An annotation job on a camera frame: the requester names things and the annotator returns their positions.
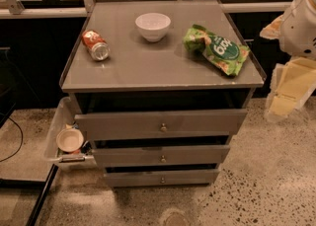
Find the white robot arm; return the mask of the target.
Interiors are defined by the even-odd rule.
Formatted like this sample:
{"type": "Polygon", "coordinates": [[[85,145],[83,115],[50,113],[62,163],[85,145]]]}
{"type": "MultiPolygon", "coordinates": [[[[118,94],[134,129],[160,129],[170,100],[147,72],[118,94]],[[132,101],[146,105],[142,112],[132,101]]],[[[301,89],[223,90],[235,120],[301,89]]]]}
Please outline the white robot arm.
{"type": "Polygon", "coordinates": [[[266,101],[266,119],[279,122],[300,110],[316,89],[316,0],[293,0],[260,37],[277,39],[290,55],[284,65],[276,65],[266,101]]]}

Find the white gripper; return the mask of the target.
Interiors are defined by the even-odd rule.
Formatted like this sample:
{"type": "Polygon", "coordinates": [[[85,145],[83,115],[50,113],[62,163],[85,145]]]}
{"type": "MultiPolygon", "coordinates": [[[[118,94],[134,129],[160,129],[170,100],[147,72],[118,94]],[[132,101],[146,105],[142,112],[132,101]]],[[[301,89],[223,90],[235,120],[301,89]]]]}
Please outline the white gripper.
{"type": "MultiPolygon", "coordinates": [[[[262,28],[260,37],[279,39],[282,15],[262,28]]],[[[272,75],[266,101],[265,118],[282,121],[300,110],[316,89],[316,60],[293,56],[285,64],[277,64],[272,75]]]]}

